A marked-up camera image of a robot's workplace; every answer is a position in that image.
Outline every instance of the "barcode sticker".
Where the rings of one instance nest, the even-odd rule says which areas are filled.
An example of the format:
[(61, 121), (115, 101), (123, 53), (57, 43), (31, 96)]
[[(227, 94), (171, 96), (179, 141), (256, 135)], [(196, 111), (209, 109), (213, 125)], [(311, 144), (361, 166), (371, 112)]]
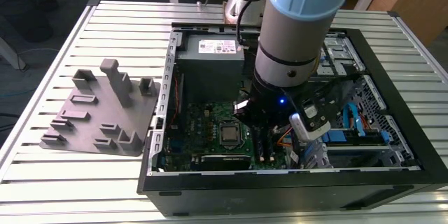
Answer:
[(299, 163), (299, 156), (297, 156), (297, 154), (295, 153), (295, 151), (291, 152), (289, 157), (292, 158), (292, 160), (293, 160), (296, 163)]
[(200, 54), (235, 54), (236, 43), (235, 40), (208, 40), (199, 41)]

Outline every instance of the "robotic arm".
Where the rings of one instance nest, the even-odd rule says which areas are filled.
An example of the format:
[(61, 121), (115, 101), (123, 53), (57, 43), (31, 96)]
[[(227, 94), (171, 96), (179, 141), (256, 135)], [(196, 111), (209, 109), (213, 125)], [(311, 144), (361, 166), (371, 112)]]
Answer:
[[(235, 108), (235, 116), (244, 123), (273, 115), (289, 117), (296, 134), (309, 141), (329, 129), (319, 105), (297, 106), (297, 97), (316, 71), (321, 44), (344, 1), (265, 0), (251, 98)], [(233, 21), (229, 17), (241, 9), (233, 4), (229, 8), (233, 12), (227, 10), (227, 20)]]

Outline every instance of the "aluminum table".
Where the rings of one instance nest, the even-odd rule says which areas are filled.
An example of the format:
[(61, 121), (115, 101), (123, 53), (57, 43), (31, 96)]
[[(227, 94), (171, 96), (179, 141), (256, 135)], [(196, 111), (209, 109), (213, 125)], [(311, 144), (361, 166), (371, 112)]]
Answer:
[[(132, 78), (163, 74), (172, 22), (223, 23), (219, 5), (92, 2), (0, 151), (0, 223), (445, 223), (448, 187), (369, 211), (209, 217), (164, 217), (136, 194), (141, 157), (44, 150), (40, 137), (60, 110), (76, 69), (103, 75), (103, 58)], [(448, 162), (447, 73), (400, 18), (385, 12), (340, 11), (333, 27), (356, 28)]]

